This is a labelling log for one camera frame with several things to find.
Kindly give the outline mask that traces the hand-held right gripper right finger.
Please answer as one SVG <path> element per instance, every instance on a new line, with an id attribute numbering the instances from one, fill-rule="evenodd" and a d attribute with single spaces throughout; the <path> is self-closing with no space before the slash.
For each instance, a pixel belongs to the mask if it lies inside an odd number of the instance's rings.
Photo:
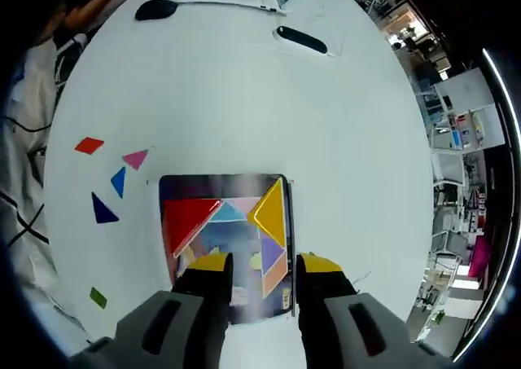
<path id="1" fill-rule="evenodd" d="M 308 368 L 451 368 L 453 362 L 413 342 L 400 318 L 357 292 L 339 265 L 296 256 L 298 325 Z"/>

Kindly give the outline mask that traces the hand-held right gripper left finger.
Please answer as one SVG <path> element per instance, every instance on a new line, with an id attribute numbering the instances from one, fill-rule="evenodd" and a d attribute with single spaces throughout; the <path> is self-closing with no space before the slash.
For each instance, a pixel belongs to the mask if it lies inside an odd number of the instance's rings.
<path id="1" fill-rule="evenodd" d="M 232 296 L 231 253 L 189 264 L 171 291 L 158 291 L 104 337 L 75 354 L 71 368 L 217 368 Z"/>

